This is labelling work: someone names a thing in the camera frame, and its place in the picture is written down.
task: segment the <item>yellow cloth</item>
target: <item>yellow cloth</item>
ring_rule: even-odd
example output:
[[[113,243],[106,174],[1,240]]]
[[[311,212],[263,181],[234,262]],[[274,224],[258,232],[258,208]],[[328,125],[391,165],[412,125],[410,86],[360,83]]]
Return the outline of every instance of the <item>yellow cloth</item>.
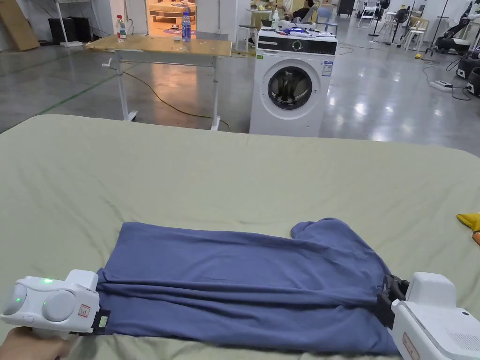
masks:
[[[467,225],[474,232],[480,231],[480,213],[458,214],[456,218],[460,220],[462,224]]]

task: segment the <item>plastic bottle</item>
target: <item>plastic bottle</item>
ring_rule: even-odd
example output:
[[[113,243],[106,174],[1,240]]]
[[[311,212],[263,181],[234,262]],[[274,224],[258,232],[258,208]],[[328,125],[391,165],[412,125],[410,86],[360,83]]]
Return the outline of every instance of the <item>plastic bottle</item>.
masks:
[[[280,21],[280,16],[278,15],[278,10],[275,10],[272,16],[272,29],[278,30],[279,21]]]
[[[127,38],[127,28],[125,27],[125,22],[122,20],[121,15],[117,15],[117,36],[119,38],[119,43],[125,41]]]
[[[181,20],[181,38],[185,43],[190,42],[192,39],[192,23],[188,12],[183,13]]]

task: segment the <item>black clamp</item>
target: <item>black clamp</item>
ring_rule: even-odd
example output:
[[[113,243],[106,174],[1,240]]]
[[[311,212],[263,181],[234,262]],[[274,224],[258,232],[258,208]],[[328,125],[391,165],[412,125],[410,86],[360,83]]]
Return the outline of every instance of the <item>black clamp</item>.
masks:
[[[397,299],[405,300],[409,285],[408,281],[395,275],[384,276],[383,289],[377,295],[377,304],[375,305],[375,316],[383,326],[393,329],[395,314],[392,311],[392,302]]]
[[[93,320],[91,333],[79,333],[80,336],[88,335],[102,335],[105,332],[105,327],[107,326],[108,317],[110,316],[111,311],[100,308],[95,314],[95,319]]]

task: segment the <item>mattress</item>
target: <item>mattress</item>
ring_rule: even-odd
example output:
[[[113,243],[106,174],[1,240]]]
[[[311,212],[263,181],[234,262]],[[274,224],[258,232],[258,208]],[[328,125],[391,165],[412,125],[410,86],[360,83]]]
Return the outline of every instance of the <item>mattress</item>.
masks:
[[[288,237],[333,216],[394,274],[447,276],[480,319],[480,247],[455,218],[480,210],[480,160],[463,151],[42,115],[0,134],[0,154],[2,289],[96,271],[125,221]],[[0,340],[9,328],[0,324]],[[193,358],[344,359],[120,335],[84,337],[70,356]]]
[[[197,9],[196,4],[189,3],[188,6],[180,6],[179,2],[160,2],[158,4],[149,4],[148,9],[158,12],[179,12],[183,13],[185,8],[188,7],[190,12],[195,12]]]

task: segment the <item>washing machine porthole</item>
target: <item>washing machine porthole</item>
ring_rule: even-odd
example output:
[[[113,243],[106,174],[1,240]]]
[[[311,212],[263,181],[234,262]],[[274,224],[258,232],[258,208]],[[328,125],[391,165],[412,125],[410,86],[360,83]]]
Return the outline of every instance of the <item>washing machine porthole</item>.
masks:
[[[276,106],[285,110],[302,107],[311,95],[312,80],[304,69],[297,66],[278,70],[268,82],[268,96]]]

